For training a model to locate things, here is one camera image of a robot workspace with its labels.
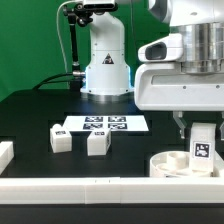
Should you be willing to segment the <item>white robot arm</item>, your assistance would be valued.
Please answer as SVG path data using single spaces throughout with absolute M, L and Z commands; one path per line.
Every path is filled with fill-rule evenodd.
M 83 0 L 93 14 L 91 61 L 83 93 L 97 98 L 128 90 L 124 30 L 109 14 L 125 0 Z M 142 111 L 224 112 L 224 0 L 148 0 L 169 34 L 139 48 L 135 105 Z

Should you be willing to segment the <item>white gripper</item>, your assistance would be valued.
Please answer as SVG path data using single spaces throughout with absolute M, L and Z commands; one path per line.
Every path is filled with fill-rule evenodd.
M 173 119 L 185 138 L 183 111 L 222 111 L 220 138 L 224 141 L 224 73 L 190 75 L 178 63 L 148 63 L 135 75 L 134 99 L 143 111 L 174 111 Z

